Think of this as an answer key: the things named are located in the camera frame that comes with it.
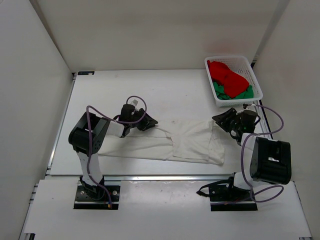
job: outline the white wall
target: white wall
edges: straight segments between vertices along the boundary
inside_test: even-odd
[[[279,2],[35,1],[74,72],[203,69],[204,59],[216,54],[240,54],[252,61]]]
[[[28,0],[0,0],[0,239],[16,240],[45,174],[72,75]]]
[[[291,143],[292,179],[316,239],[320,239],[319,26],[319,0],[291,0],[254,66],[263,104],[284,118],[284,130],[276,137]],[[279,126],[272,114],[268,119],[271,128]]]

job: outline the green cloth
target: green cloth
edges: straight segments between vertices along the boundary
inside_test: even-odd
[[[215,81],[213,82],[213,87],[216,93],[216,96],[220,100],[231,100],[231,99],[253,99],[254,98],[254,91],[252,89],[252,86],[249,85],[246,91],[240,93],[235,98],[229,97],[227,94],[225,94],[224,86],[219,85]]]

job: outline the folded fabric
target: folded fabric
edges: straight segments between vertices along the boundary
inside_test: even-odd
[[[172,120],[144,132],[132,129],[125,138],[107,136],[99,155],[221,165],[225,149],[212,120]]]
[[[252,99],[254,97],[254,91],[251,85],[248,86],[246,91],[240,93],[235,98],[231,98],[225,93],[224,86],[218,85],[215,81],[213,82],[213,87],[216,96],[220,100],[231,100],[231,99]]]
[[[243,76],[230,71],[224,79],[223,86],[225,94],[235,98],[249,87],[249,83]]]
[[[213,80],[215,80],[218,84],[224,85],[227,74],[231,71],[230,68],[219,61],[210,62],[207,61],[210,76]]]

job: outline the white plastic basket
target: white plastic basket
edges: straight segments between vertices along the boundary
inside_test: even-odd
[[[212,82],[209,67],[207,64],[207,61],[213,62],[217,61],[220,63],[226,64],[230,70],[234,71],[235,73],[241,75],[244,77],[249,84],[252,85],[253,90],[253,96],[254,98],[246,98],[246,99],[231,99],[231,100],[220,100],[217,97],[214,84]],[[230,56],[209,56],[204,60],[206,72],[208,74],[210,86],[212,88],[212,92],[215,99],[215,104],[218,107],[226,107],[226,106],[236,106],[236,105],[242,105],[242,104],[251,104],[254,101],[261,100],[263,98],[263,93],[261,91],[261,88],[259,86],[259,83],[257,81],[257,78],[254,74],[254,71],[252,71],[252,68],[250,66],[250,63],[248,59],[244,56],[237,56],[237,55],[230,55]]]

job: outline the white cloth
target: white cloth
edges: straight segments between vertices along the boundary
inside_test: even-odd
[[[225,149],[212,121],[159,121],[147,130],[134,128],[125,138],[106,136],[99,155],[221,165]]]

